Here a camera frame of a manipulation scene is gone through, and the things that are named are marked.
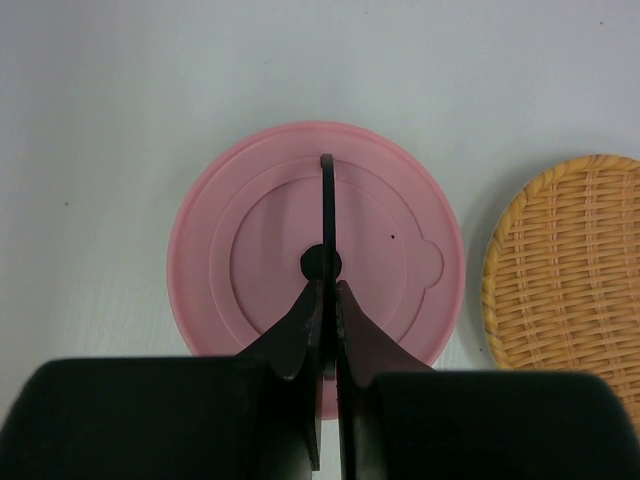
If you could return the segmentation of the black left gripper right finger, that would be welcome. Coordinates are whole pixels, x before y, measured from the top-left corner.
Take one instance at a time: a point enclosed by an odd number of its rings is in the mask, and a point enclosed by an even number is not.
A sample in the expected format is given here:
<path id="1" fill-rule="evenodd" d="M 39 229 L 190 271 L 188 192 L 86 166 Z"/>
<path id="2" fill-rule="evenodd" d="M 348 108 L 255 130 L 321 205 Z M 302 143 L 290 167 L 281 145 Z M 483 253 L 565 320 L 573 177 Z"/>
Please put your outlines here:
<path id="1" fill-rule="evenodd" d="M 635 479 L 639 441 L 617 396 L 571 372 L 436 371 L 337 285 L 346 479 Z"/>

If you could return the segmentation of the pink lid with black handle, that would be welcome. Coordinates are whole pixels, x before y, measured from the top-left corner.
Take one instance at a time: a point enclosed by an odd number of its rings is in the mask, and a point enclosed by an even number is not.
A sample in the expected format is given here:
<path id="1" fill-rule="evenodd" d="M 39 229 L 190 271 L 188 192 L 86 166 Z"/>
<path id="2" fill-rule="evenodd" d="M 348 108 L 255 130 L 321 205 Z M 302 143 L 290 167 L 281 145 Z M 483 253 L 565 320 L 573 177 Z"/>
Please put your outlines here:
<path id="1" fill-rule="evenodd" d="M 198 177 L 175 220 L 167 281 L 196 355 L 234 355 L 291 308 L 300 260 L 322 241 L 320 158 L 334 160 L 340 279 L 364 313 L 432 364 L 459 316 L 461 232 L 441 188 L 398 145 L 337 122 L 251 135 Z"/>

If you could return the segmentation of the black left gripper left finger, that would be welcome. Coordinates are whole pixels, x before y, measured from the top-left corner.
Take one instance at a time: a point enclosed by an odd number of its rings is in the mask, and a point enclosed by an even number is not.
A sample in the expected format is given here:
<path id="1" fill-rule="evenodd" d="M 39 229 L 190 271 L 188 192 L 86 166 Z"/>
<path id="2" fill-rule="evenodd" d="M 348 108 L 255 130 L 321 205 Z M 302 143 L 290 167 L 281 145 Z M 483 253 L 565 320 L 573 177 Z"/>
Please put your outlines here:
<path id="1" fill-rule="evenodd" d="M 308 479 L 320 466 L 322 288 L 234 356 L 39 367 L 1 429 L 5 479 Z"/>

